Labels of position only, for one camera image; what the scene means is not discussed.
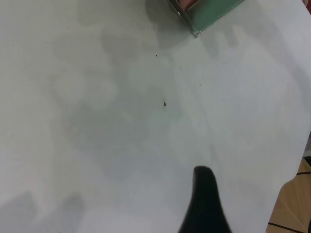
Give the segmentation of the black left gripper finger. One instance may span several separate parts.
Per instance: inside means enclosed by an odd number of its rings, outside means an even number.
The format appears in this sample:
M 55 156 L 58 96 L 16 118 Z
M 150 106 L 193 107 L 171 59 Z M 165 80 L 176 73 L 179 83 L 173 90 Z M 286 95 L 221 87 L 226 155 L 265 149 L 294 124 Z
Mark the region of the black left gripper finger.
M 230 233 L 214 173 L 209 167 L 196 166 L 190 204 L 180 233 Z

